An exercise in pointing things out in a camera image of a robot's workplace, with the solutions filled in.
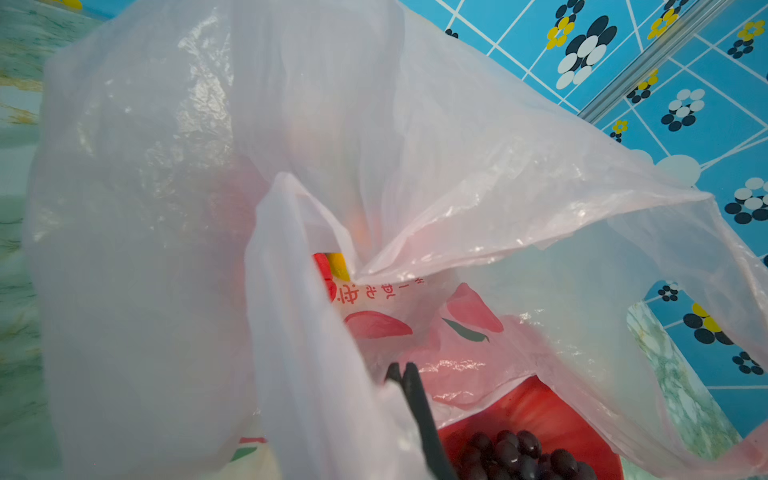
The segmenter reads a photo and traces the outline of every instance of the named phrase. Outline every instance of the wrinkled plastic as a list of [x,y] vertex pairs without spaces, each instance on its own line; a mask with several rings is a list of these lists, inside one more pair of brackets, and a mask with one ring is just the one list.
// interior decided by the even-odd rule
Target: wrinkled plastic
[[[537,374],[655,475],[768,470],[765,425],[686,451],[625,323],[675,279],[768,364],[768,271],[711,195],[400,4],[139,1],[49,62],[42,111],[24,242],[72,478],[219,468],[253,379],[285,478],[429,478],[394,360],[439,425]],[[423,277],[413,335],[356,342],[316,252],[358,286]],[[443,320],[462,283],[488,342]]]

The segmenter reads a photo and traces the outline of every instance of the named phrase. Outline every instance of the grape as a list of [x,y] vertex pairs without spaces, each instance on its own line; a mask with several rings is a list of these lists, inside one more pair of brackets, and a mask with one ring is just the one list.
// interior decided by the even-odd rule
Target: grape
[[494,448],[494,453],[496,454],[496,460],[504,468],[517,469],[520,453],[513,444],[507,441],[499,442]]
[[491,439],[483,432],[475,433],[469,440],[469,445],[477,448],[480,452],[490,452],[493,450],[493,442],[491,442]]
[[527,430],[521,430],[518,432],[518,441],[520,442],[518,450],[520,450],[521,454],[531,458],[541,456],[541,443],[536,438],[536,435]]
[[536,480],[538,477],[538,466],[533,458],[523,455],[520,457],[519,464],[518,477],[520,480]]
[[598,480],[598,476],[594,473],[591,466],[584,462],[577,462],[577,464],[578,473],[571,480]]
[[552,464],[552,470],[565,478],[572,477],[578,471],[576,458],[564,449],[557,449],[552,452],[550,463]]
[[488,480],[488,475],[479,463],[465,466],[458,477],[461,480]]
[[510,442],[515,446],[515,448],[520,448],[520,442],[518,442],[518,437],[510,432],[509,430],[501,430],[498,435],[496,435],[496,442],[502,442],[506,440],[507,442]]
[[498,465],[491,465],[488,469],[488,478],[489,480],[512,480],[512,476]]
[[462,465],[471,465],[472,463],[480,462],[480,457],[482,457],[482,453],[480,453],[480,450],[478,450],[477,447],[467,445],[464,448],[464,453],[462,453]]
[[563,480],[563,478],[552,470],[544,470],[539,474],[538,480]]

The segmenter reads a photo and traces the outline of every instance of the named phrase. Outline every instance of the marble surface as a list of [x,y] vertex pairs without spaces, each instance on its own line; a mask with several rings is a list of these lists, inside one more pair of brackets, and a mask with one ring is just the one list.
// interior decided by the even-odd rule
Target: marble surface
[[[24,190],[39,137],[43,62],[100,23],[34,0],[0,0],[0,478],[22,472],[52,478],[61,471],[43,383],[37,303],[21,249]],[[716,458],[738,443],[739,434],[645,303],[629,309],[627,324],[689,450]],[[215,478],[252,478],[259,470],[279,478],[268,446],[255,452]],[[626,460],[623,465],[627,479],[653,478]]]

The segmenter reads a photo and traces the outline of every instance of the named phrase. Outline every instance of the white plastic bag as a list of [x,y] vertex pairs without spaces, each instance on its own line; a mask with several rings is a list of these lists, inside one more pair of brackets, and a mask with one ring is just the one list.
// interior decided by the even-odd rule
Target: white plastic bag
[[[766,471],[765,425],[717,462],[685,450],[625,324],[674,278],[768,362],[768,272],[712,197],[399,4],[139,1],[46,80],[25,249],[71,478],[220,468],[254,373],[284,478],[429,478],[393,360],[441,425],[536,373],[655,475]],[[356,344],[323,251],[359,286],[425,278],[434,315]],[[449,336],[463,283],[488,342]]]

